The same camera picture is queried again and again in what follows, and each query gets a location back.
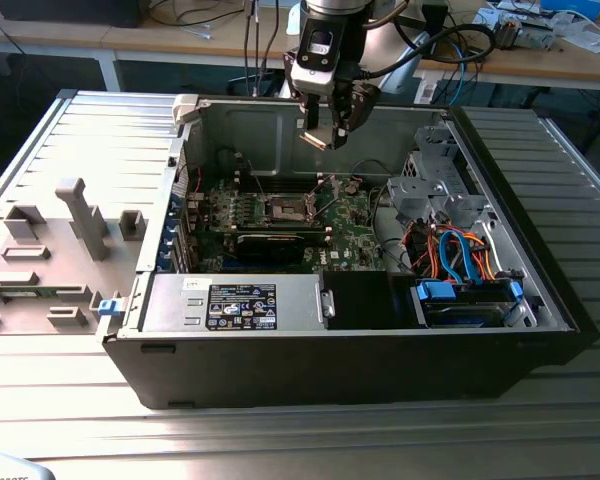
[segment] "white sticker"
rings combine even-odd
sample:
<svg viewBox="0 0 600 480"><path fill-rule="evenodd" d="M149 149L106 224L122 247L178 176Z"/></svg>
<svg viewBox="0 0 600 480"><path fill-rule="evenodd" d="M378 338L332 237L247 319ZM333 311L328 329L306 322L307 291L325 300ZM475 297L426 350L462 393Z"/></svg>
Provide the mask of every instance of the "white sticker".
<svg viewBox="0 0 600 480"><path fill-rule="evenodd" d="M3 297L37 297L36 292L0 292Z"/></svg>
<svg viewBox="0 0 600 480"><path fill-rule="evenodd" d="M185 278L182 282L183 290L209 290L210 278Z"/></svg>

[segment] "ribbed metal surface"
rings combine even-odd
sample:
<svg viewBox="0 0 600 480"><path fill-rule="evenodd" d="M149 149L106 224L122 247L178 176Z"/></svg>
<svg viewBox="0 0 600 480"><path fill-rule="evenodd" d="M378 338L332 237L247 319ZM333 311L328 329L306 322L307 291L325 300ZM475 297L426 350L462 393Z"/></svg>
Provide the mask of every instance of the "ribbed metal surface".
<svg viewBox="0 0 600 480"><path fill-rule="evenodd" d="M81 177L84 196L105 219L141 210L149 219L172 140L173 95L78 92L54 104L49 125L0 194L2 220L14 204L36 205L45 218L69 218L55 195L63 177Z"/></svg>
<svg viewBox="0 0 600 480"><path fill-rule="evenodd" d="M581 245L588 227L569 241ZM564 245L556 230L567 228L541 229ZM583 271L599 263L578 262ZM600 299L585 303L600 327ZM600 341L497 400L150 411L90 336L0 337L0 449L59 480L600 479Z"/></svg>
<svg viewBox="0 0 600 480"><path fill-rule="evenodd" d="M596 320L600 314L600 188L587 175L586 161L566 151L532 111L465 111ZM508 128L502 129L502 123ZM520 140L527 134L532 140Z"/></svg>

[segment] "blue cable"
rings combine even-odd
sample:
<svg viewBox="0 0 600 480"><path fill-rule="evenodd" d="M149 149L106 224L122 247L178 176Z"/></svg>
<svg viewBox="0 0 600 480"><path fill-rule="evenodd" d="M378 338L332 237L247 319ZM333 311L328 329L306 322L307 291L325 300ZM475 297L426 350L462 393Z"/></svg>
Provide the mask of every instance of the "blue cable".
<svg viewBox="0 0 600 480"><path fill-rule="evenodd" d="M451 275L458 284L462 283L462 277L456 272L451 265L449 265L449 261L447 260L447 241L449 238L455 235L458 237L458 241L460 242L460 248L462 249L462 260L464 261L464 268L467 271L467 277L469 280L473 280L476 284L481 284L482 279L478 275L475 267L473 266L473 262L471 262L471 248L469 247L469 242L464 238L464 235L456 232L455 230L447 230L440 237L440 263L442 264L442 268L444 268L449 275Z"/></svg>
<svg viewBox="0 0 600 480"><path fill-rule="evenodd" d="M453 42L449 42L451 43L451 46L455 49L456 53L458 54L458 58L462 58L462 51L460 50L460 47L458 47L458 45L456 45ZM462 85L464 83L464 74L466 72L466 64L465 63L461 63L460 64L461 67L461 72L462 75L460 76L460 84L458 85L458 89L456 90L455 95L453 96L453 98L451 99L451 101L449 102L449 105L453 105L454 102L458 99L458 96L460 95L460 90L462 90Z"/></svg>

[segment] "green circuit board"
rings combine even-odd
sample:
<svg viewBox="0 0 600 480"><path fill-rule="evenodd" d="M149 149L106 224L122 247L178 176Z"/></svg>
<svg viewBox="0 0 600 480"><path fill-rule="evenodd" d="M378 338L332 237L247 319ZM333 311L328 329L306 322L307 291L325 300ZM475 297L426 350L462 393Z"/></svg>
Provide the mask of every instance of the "green circuit board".
<svg viewBox="0 0 600 480"><path fill-rule="evenodd" d="M338 180L337 186L322 188L309 199L302 193L240 193L219 183L205 194L209 213L205 224L193 233L200 252L199 271L258 272L258 268L247 268L234 256L233 242L246 229L311 239L302 262L281 265L279 270L268 267L263 270L266 272L384 270L369 226L368 192L358 189L347 193L344 187L349 182ZM310 217L301 217L301 212L320 213L308 220Z"/></svg>

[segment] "blue latch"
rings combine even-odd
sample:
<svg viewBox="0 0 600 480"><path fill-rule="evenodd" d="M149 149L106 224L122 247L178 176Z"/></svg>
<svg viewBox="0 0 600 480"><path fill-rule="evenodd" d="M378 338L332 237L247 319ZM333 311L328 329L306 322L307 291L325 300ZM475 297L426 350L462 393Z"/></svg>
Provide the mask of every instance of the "blue latch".
<svg viewBox="0 0 600 480"><path fill-rule="evenodd" d="M420 300L455 300L453 285L447 282L421 282L416 289Z"/></svg>
<svg viewBox="0 0 600 480"><path fill-rule="evenodd" d="M518 282L511 282L509 288L511 288L511 293L516 297L516 300L522 299L524 293L522 291L522 286Z"/></svg>
<svg viewBox="0 0 600 480"><path fill-rule="evenodd" d="M98 305L98 315L111 315L112 317L123 315L126 303L126 298L101 300Z"/></svg>

